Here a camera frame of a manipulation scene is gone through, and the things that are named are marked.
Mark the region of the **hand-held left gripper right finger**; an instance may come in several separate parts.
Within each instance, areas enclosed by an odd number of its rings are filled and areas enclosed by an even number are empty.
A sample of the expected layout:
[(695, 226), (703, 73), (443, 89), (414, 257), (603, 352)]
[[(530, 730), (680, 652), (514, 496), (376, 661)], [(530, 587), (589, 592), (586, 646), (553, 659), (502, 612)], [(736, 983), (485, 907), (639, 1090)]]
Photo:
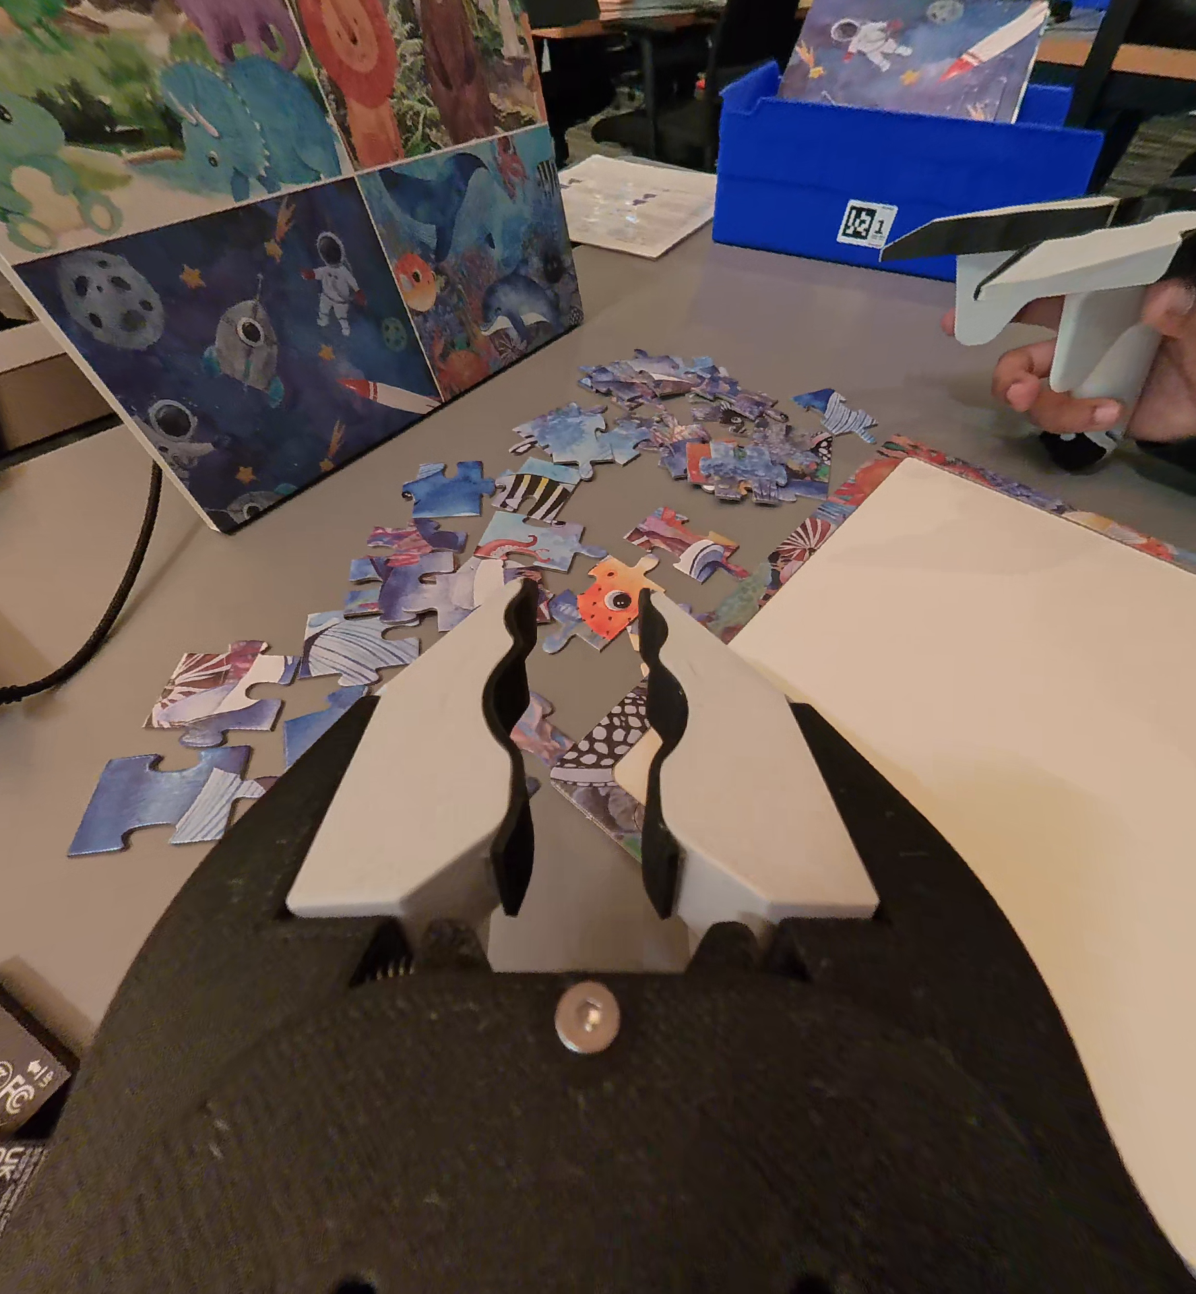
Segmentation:
[(874, 882), (804, 738), (816, 709), (662, 592), (639, 597), (649, 732), (618, 785), (642, 804), (662, 919), (872, 919)]

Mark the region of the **beige cardboard box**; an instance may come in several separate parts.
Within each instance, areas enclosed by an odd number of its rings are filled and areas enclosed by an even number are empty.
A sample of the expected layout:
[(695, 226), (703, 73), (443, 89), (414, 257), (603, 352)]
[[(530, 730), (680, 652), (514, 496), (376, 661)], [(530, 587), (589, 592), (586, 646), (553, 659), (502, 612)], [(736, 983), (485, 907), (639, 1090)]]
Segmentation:
[(111, 408), (43, 322), (0, 332), (0, 457), (51, 440)]

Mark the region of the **blue storage bin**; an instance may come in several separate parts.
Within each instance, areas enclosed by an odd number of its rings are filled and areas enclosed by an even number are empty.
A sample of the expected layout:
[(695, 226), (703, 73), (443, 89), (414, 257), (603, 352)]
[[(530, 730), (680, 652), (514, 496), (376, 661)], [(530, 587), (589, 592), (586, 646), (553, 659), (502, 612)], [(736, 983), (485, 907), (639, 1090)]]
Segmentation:
[(931, 219), (1075, 198), (1104, 132), (1065, 126), (1075, 89), (1030, 83), (1018, 121), (778, 97), (775, 62), (723, 89), (714, 243), (878, 269)]

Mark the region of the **white paper sheet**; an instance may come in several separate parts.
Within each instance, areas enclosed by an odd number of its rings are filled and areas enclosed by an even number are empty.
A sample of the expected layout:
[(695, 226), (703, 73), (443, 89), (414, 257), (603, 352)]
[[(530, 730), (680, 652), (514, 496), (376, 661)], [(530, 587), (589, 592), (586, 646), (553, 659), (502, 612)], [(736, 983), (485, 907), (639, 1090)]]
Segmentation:
[(656, 259), (714, 215), (714, 172), (589, 155), (559, 172), (574, 243)]

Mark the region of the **illustrated puzzle box lid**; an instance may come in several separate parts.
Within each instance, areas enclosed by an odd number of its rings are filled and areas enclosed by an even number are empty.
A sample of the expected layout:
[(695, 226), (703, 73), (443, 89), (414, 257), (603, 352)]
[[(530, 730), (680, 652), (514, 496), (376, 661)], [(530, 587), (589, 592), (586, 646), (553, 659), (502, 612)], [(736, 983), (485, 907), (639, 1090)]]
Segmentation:
[(526, 3), (0, 0), (0, 267), (230, 534), (585, 322)]

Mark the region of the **black metal pole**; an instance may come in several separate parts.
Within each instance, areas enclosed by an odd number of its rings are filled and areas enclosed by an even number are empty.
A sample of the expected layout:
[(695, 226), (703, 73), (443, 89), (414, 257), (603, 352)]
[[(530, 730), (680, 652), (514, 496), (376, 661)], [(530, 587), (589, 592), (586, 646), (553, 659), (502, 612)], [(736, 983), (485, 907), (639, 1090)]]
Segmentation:
[(1113, 62), (1124, 40), (1124, 32), (1141, 10), (1139, 0), (1111, 0), (1106, 17), (1100, 18), (1090, 52), (1075, 76), (1075, 94), (1071, 105), (1065, 115), (1065, 127), (1090, 127), (1100, 109), (1100, 100), (1106, 94), (1106, 81), (1113, 69)]

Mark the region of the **pile of jigsaw puzzle pieces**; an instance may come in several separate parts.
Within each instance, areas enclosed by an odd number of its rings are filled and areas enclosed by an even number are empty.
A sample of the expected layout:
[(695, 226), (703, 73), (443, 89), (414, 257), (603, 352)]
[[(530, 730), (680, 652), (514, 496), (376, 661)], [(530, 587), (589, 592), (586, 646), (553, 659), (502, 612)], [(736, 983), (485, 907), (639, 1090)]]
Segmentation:
[(420, 640), (401, 628), (430, 624), (443, 634), (514, 577), (537, 581), (546, 655), (568, 641), (607, 647), (636, 640), (656, 555), (695, 585), (719, 570), (736, 585), (748, 577), (733, 539), (667, 503), (626, 534), (639, 562), (586, 542), (585, 522), (563, 511), (600, 465), (652, 454), (675, 481), (719, 503), (778, 507), (827, 496), (834, 440), (874, 444), (878, 426), (834, 384), (792, 394), (816, 413), (816, 426), (796, 426), (778, 397), (745, 389), (709, 357), (636, 350), (582, 365), (578, 384), (603, 402), (571, 402), (520, 423), (514, 461), (498, 477), (481, 461), (420, 465), (405, 486), (411, 517), (369, 534), (339, 606), (305, 616), (297, 652), (279, 655), (263, 640), (185, 652), (144, 730), (179, 738), (195, 761), (164, 770), (157, 754), (111, 758), (68, 856), (121, 850), (140, 829), (170, 829), (170, 844), (214, 841), (238, 804), (272, 785), (272, 778), (247, 778), (250, 748), (230, 736), (283, 730), (283, 764), (293, 767), (357, 699), (418, 661)]

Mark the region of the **white puzzle board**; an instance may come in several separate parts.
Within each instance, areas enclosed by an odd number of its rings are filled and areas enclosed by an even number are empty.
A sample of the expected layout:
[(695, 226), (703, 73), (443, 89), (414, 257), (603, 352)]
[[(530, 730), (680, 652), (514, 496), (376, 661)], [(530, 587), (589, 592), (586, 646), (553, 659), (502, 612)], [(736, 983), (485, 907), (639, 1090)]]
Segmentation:
[(1196, 576), (901, 460), (730, 647), (990, 888), (1196, 1269)]

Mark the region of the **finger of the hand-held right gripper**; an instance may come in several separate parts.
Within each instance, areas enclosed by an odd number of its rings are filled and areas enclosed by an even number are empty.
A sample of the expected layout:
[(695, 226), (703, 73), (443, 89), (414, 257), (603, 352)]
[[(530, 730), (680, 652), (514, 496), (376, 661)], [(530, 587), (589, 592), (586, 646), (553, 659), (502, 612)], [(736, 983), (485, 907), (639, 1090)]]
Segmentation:
[(1183, 232), (1180, 213), (1124, 229), (1043, 242), (1018, 254), (963, 254), (955, 277), (955, 339), (990, 344), (1035, 297), (1158, 282)]
[(1043, 242), (1100, 232), (1123, 198), (1080, 195), (1061, 202), (999, 206), (934, 219), (881, 248), (881, 263), (963, 254), (1012, 254)]

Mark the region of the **colourful puzzle frame tray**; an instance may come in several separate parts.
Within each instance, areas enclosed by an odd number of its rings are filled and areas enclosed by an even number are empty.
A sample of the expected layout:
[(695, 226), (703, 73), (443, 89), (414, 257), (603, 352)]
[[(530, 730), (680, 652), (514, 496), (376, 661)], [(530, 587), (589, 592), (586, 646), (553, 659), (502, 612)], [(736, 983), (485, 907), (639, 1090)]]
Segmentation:
[[(918, 440), (884, 440), (874, 457), (853, 473), (816, 514), (809, 514), (770, 555), (758, 576), (748, 576), (719, 610), (695, 616), (712, 634), (730, 641), (792, 577), (796, 570), (834, 535), (838, 527), (895, 473), (897, 461), (927, 461), (965, 481), (984, 486), (998, 494), (1022, 502), (1035, 511), (1087, 527), (1132, 552), (1146, 552), (1175, 569), (1196, 576), (1196, 552), (1153, 539), (1119, 521), (1080, 511), (1061, 496), (1043, 494), (1022, 481), (998, 474), (995, 470), (946, 457)], [(642, 816), (646, 805), (617, 780), (617, 764), (649, 732), (649, 683), (639, 680), (608, 714), (574, 741), (553, 770), (553, 785), (582, 810), (603, 834), (608, 834), (636, 865), (642, 865)]]

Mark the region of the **space picture puzzle card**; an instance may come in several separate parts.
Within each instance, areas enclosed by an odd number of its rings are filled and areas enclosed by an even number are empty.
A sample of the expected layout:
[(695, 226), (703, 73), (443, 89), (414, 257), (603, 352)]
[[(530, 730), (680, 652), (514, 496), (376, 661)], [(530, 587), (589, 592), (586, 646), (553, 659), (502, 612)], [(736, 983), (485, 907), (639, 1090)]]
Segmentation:
[(1049, 3), (816, 0), (778, 100), (1012, 121)]

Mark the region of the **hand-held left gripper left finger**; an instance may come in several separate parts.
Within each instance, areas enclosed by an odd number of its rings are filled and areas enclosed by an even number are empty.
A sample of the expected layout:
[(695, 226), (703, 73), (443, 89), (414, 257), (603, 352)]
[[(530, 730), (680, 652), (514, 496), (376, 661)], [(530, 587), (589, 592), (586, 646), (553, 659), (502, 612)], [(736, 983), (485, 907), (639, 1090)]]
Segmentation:
[(537, 581), (514, 577), (372, 705), (290, 888), (297, 919), (520, 914), (537, 856), (522, 751)]

